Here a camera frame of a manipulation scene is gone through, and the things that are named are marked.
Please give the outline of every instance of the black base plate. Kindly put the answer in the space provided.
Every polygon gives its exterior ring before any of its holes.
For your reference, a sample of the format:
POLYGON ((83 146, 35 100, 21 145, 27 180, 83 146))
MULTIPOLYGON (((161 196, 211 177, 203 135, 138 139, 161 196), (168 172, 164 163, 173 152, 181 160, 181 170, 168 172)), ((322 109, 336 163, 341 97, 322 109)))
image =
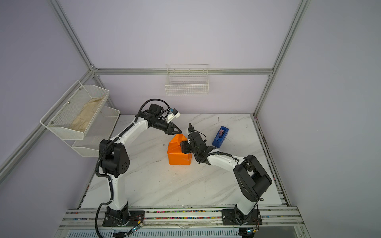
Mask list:
MULTIPOLYGON (((243 224, 243 225, 256 225, 258 223, 260 225, 262 225, 262 218, 258 217, 258 215, 259 215, 259 210, 253 209, 253 211, 251 213, 250 221, 248 221, 246 224, 243 224)), ((223 209, 222 210, 222 224, 224 224, 224 225, 239 225, 236 222, 236 219, 234 216, 234 209, 223 209)))
POLYGON ((124 225, 125 227, 135 227, 138 225, 139 220, 143 221, 145 211, 129 211, 129 212, 130 212, 130 219, 128 220, 128 223, 126 225, 120 224, 119 220, 116 220, 115 218, 106 215, 103 220, 102 226, 103 227, 117 227, 117 226, 124 225))

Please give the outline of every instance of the white wall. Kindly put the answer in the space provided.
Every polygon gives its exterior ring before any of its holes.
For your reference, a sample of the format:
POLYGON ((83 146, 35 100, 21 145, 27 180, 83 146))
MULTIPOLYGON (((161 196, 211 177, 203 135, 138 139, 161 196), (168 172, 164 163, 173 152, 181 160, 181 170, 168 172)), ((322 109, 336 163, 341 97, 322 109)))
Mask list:
POLYGON ((211 75, 209 95, 166 96, 166 75, 101 76, 121 114, 136 114, 140 106, 151 98, 165 100, 182 114, 252 113, 267 78, 266 75, 211 75))
POLYGON ((379 237, 381 2, 311 1, 259 113, 311 236, 379 237))
MULTIPOLYGON (((86 67, 46 0, 3 0, 0 72, 1 164, 86 67)), ((0 187, 0 236, 53 237, 95 162, 44 133, 0 187)))
POLYGON ((99 68, 272 68, 300 0, 61 0, 99 68))

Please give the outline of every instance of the white marble tabletop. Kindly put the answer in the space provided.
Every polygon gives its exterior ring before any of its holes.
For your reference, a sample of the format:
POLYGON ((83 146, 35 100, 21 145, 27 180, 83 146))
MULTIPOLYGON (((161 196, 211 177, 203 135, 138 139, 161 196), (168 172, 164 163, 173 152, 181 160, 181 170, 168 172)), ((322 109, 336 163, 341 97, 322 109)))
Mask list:
MULTIPOLYGON (((125 129, 134 115, 121 115, 113 132, 125 129)), ((254 155, 271 175, 259 139, 249 114, 181 115, 172 121, 186 135, 188 124, 207 137, 211 145, 221 126, 229 128, 221 151, 236 156, 254 155)), ((217 166, 198 164, 169 165, 168 143, 174 136, 155 128, 148 128, 127 151, 130 167, 123 175, 130 208, 204 208, 233 207, 242 195, 233 172, 217 166)), ((84 197, 82 208, 97 208, 109 200, 106 178, 94 178, 84 197)), ((259 206, 279 206, 281 200, 275 183, 261 196, 259 206)))

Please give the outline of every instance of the wall-mounted basket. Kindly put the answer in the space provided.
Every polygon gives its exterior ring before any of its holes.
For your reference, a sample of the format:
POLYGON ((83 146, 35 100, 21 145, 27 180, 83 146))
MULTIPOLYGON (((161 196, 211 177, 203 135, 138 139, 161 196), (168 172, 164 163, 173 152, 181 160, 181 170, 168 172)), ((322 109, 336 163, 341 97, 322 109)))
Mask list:
POLYGON ((167 66, 168 75, 165 82, 165 92, 167 95, 208 95, 209 78, 207 64, 186 65, 193 67, 188 69, 173 69, 173 67, 178 67, 179 64, 167 66))
POLYGON ((83 140, 89 128, 94 122, 103 105, 107 101, 109 91, 97 87, 95 85, 81 85, 77 88, 75 93, 68 99, 65 105, 58 111, 58 113, 46 125, 46 128, 58 136, 61 140, 83 140), (81 113, 83 107, 91 99, 99 99, 96 105, 92 108, 91 113, 86 115, 84 125, 80 130, 73 129, 73 122, 81 113))

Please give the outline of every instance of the beige cloth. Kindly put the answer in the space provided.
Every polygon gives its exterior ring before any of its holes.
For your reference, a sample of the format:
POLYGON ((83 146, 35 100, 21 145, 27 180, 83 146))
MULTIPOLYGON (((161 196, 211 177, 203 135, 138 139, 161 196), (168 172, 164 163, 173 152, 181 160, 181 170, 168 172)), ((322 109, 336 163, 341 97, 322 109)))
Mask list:
POLYGON ((100 107, 103 99, 104 99, 104 96, 96 97, 96 98, 92 98, 90 101, 85 103, 85 105, 82 107, 81 112, 78 114, 78 116, 74 119, 74 121, 70 125, 70 129, 80 131, 80 132, 85 132, 91 119, 93 118, 94 114, 100 107))

